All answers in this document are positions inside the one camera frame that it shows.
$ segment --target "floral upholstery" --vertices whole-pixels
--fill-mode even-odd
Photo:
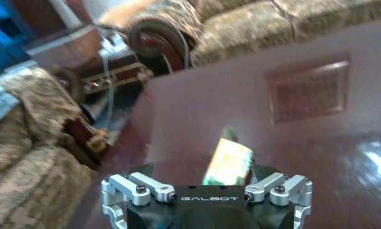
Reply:
[[[41,69],[0,83],[21,101],[0,120],[0,228],[63,228],[94,175],[59,147],[79,108]]]
[[[257,0],[193,0],[199,20],[205,21],[211,16],[223,13]]]
[[[289,42],[306,41],[381,18],[381,0],[265,0],[215,15],[203,24],[190,58],[207,64]]]
[[[381,18],[381,0],[273,0],[297,41]]]
[[[291,37],[290,24],[271,1],[247,4],[205,22],[199,42],[191,51],[193,64],[201,65],[289,43]]]

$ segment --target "sofa armrest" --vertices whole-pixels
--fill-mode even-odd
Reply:
[[[183,42],[174,27],[191,48],[202,28],[194,7],[186,0],[158,1],[131,18],[125,27],[129,46],[143,56],[161,53],[167,56],[167,44],[183,59]]]

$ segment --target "sofa cushion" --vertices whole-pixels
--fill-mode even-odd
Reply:
[[[381,18],[381,0],[273,0],[295,32],[295,41]]]
[[[31,149],[0,181],[0,228],[35,228],[49,217],[55,224],[37,228],[63,228],[91,174],[63,148]]]
[[[291,26],[275,5],[254,2],[205,22],[191,62],[198,66],[291,41]]]
[[[201,21],[205,21],[211,16],[254,1],[259,0],[191,0],[190,3],[195,7]]]

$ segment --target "black knob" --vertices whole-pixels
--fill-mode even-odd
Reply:
[[[137,185],[137,193],[143,193],[146,191],[145,185]]]
[[[277,185],[273,189],[274,189],[278,193],[283,193],[283,192],[285,192],[285,187],[283,187],[283,185]]]

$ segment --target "white cable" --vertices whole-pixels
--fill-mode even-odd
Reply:
[[[173,24],[173,22],[170,20],[167,20],[167,22],[170,23],[170,25],[173,26],[181,40],[183,43],[183,69],[186,70],[189,68],[189,46],[187,46],[187,42],[185,41],[182,32],[178,30],[178,28],[175,27],[175,25]]]
[[[102,56],[102,67],[103,67],[103,74],[105,74],[106,80],[109,81],[107,110],[106,110],[106,116],[105,116],[105,128],[109,129],[109,125],[111,123],[111,116],[113,116],[113,79],[109,76],[107,55]]]

